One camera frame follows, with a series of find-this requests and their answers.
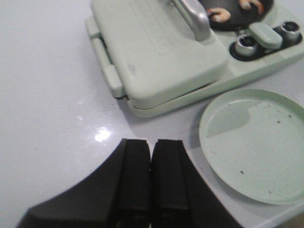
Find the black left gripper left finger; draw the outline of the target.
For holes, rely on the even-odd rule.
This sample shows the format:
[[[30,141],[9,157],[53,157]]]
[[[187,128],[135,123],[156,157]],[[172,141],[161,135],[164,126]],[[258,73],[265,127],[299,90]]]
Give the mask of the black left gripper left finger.
[[[147,228],[150,225],[150,150],[145,140],[122,139],[84,180],[28,209],[19,228]]]

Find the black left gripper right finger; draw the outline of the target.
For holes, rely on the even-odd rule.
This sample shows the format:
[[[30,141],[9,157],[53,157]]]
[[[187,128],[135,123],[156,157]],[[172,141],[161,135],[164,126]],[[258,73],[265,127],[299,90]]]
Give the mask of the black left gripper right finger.
[[[152,155],[153,228],[238,228],[180,140],[158,140]]]

